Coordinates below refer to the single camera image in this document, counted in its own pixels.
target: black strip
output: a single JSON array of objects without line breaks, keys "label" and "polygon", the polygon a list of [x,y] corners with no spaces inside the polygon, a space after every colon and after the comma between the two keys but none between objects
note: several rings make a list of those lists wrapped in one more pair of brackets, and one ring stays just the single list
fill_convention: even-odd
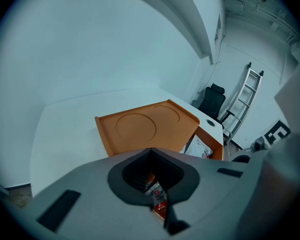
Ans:
[{"label": "black strip", "polygon": [[227,169],[227,168],[219,168],[217,170],[217,172],[221,173],[221,174],[226,174],[226,175],[234,176],[234,177],[237,177],[237,178],[240,178],[241,175],[243,174],[242,171],[231,170],[231,169]]},{"label": "black strip", "polygon": [[242,147],[240,147],[237,143],[235,143],[233,140],[230,140],[230,143],[233,144],[238,150],[243,150]]},{"label": "black strip", "polygon": [[66,190],[37,221],[55,232],[80,195],[76,191]]},{"label": "black strip", "polygon": [[18,190],[18,189],[24,189],[24,188],[30,188],[31,184],[24,184],[24,185],[19,185],[19,186],[12,186],[12,187],[5,187],[6,190],[10,191],[10,190]]}]

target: circular indentation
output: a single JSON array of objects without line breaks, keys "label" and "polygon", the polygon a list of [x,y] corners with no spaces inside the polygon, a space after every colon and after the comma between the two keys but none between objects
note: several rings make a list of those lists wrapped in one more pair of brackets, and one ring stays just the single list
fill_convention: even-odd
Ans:
[{"label": "circular indentation", "polygon": [[139,113],[125,114],[116,122],[116,132],[127,141],[150,141],[156,135],[156,124],[148,116]]},{"label": "circular indentation", "polygon": [[179,122],[179,120],[180,120],[180,116],[179,116],[178,112],[175,111],[171,107],[164,106],[164,105],[158,105],[158,106],[155,106],[153,108],[153,110],[156,113],[160,113],[160,114],[164,115],[162,118],[171,119],[175,122]]},{"label": "circular indentation", "polygon": [[213,127],[215,127],[215,126],[216,126],[216,125],[215,125],[215,123],[214,123],[214,122],[212,122],[212,121],[210,121],[209,119],[207,119],[207,120],[206,120],[206,122],[207,122],[209,125],[213,126]]}]

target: cable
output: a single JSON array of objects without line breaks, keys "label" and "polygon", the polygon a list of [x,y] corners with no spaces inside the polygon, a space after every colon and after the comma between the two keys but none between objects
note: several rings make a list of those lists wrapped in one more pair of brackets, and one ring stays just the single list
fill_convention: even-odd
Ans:
[{"label": "cable", "polygon": [[215,69],[216,69],[216,66],[217,66],[217,63],[218,63],[218,60],[219,60],[219,56],[220,56],[221,44],[222,44],[222,41],[225,39],[226,34],[227,34],[227,18],[225,18],[225,31],[224,31],[224,36],[223,36],[223,38],[222,38],[222,40],[221,40],[221,42],[220,42],[220,48],[219,48],[218,58],[216,59],[216,63],[215,63],[215,65],[214,65],[214,68],[213,68],[213,70],[212,70],[212,73],[211,73],[211,75],[210,75],[210,78],[209,78],[208,82],[206,82],[206,85],[202,88],[202,90],[200,91],[200,93],[206,88],[206,86],[208,85],[208,83],[209,83],[209,81],[210,81],[212,75],[213,75],[214,72],[215,72]]}]

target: ceiling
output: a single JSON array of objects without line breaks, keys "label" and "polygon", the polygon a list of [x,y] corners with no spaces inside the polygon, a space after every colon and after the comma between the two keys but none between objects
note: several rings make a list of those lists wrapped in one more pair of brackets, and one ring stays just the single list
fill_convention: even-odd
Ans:
[{"label": "ceiling", "polygon": [[300,27],[282,0],[224,0],[227,17],[252,23],[291,46],[300,42]]}]

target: table top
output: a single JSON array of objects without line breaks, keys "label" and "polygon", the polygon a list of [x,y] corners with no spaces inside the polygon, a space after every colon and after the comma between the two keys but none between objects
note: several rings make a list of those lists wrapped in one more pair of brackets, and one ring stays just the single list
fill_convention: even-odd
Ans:
[{"label": "table top", "polygon": [[[44,108],[36,128],[30,161],[32,195],[76,167],[108,157],[95,117],[168,99],[198,117],[199,126],[223,145],[219,123],[160,88],[112,91],[62,101]],[[215,126],[209,125],[207,119]]]}]

